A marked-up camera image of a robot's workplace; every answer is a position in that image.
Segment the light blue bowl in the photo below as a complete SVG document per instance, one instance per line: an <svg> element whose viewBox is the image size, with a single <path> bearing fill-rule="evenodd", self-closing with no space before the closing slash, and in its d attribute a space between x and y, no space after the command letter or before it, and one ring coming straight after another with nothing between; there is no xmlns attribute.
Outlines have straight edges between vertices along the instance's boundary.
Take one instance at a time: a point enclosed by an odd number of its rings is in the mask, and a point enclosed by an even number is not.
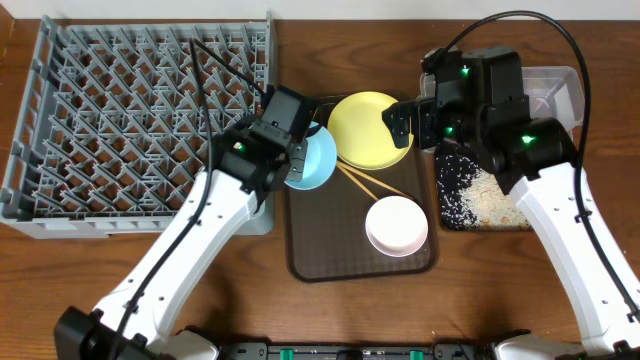
<svg viewBox="0 0 640 360"><path fill-rule="evenodd" d="M337 163L337 148L328 129L312 121L307 137L290 154L291 169L285 184L296 190L312 190L329 180Z"/></svg>

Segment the yellow plate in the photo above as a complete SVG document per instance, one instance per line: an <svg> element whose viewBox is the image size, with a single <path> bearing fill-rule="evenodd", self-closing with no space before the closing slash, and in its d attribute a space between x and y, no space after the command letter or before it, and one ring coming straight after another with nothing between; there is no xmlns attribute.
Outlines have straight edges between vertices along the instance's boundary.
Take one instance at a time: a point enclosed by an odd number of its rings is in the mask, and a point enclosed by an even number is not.
<svg viewBox="0 0 640 360"><path fill-rule="evenodd" d="M397 102L385 93L365 91L337 103L327 128L342 161L358 169L381 170L407 155L413 136L409 136L408 145L397 148L382 118L382 112Z"/></svg>

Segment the pink bowl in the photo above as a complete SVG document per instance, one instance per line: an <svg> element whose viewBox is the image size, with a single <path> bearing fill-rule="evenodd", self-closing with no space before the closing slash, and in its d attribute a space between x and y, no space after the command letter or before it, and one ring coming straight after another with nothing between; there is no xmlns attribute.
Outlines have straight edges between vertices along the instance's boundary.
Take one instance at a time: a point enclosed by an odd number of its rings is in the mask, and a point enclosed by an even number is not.
<svg viewBox="0 0 640 360"><path fill-rule="evenodd" d="M365 234L371 245L390 257L407 257L425 243L429 223L422 208L402 196L376 201L365 217Z"/></svg>

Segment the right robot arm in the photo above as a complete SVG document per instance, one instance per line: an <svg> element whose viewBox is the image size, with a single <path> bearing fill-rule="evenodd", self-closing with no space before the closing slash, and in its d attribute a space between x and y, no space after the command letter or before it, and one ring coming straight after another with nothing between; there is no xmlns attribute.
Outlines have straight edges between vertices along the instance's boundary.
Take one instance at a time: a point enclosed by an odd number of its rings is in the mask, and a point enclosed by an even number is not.
<svg viewBox="0 0 640 360"><path fill-rule="evenodd" d="M448 145L495 176L541 240L576 316L578 345L516 331L492 359L636 359L639 281L604 222L561 122L530 115L519 55L449 51L428 71L431 93L382 113L396 147Z"/></svg>

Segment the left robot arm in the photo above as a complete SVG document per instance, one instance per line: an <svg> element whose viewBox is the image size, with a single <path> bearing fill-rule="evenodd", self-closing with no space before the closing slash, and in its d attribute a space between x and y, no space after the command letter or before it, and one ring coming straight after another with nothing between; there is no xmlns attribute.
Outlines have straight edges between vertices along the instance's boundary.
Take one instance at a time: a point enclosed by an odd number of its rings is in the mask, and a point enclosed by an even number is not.
<svg viewBox="0 0 640 360"><path fill-rule="evenodd" d="M314 99L271 88L264 111L213 137L169 226L94 309L69 307L54 327L60 359L216 359L204 336L172 329L184 303L227 241L279 190L317 109Z"/></svg>

